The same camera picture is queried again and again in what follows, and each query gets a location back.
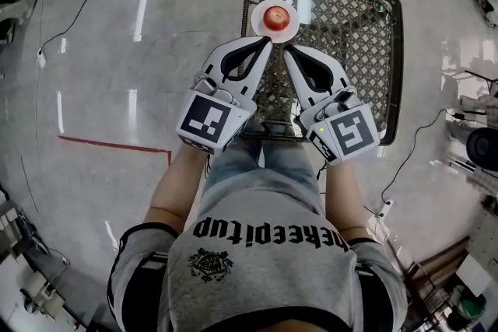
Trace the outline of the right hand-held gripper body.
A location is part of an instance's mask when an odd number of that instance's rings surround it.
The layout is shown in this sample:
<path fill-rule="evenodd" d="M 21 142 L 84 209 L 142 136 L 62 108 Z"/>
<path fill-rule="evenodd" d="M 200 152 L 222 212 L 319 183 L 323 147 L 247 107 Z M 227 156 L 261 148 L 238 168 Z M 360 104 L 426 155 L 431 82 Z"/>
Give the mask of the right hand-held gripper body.
<path fill-rule="evenodd" d="M 337 165 L 377 147 L 377 126 L 370 106 L 348 86 L 298 116 L 303 135 L 330 165 Z"/>

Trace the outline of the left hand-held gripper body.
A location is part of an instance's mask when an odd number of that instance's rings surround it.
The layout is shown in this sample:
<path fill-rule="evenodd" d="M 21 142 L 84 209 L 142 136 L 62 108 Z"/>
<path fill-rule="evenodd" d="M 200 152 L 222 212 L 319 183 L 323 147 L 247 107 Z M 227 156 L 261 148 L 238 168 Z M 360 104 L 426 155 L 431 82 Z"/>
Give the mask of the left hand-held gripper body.
<path fill-rule="evenodd" d="M 248 83 L 216 82 L 206 74 L 197 76 L 187 91 L 176 126 L 181 141 L 211 156 L 220 156 L 254 115 L 255 90 Z"/>

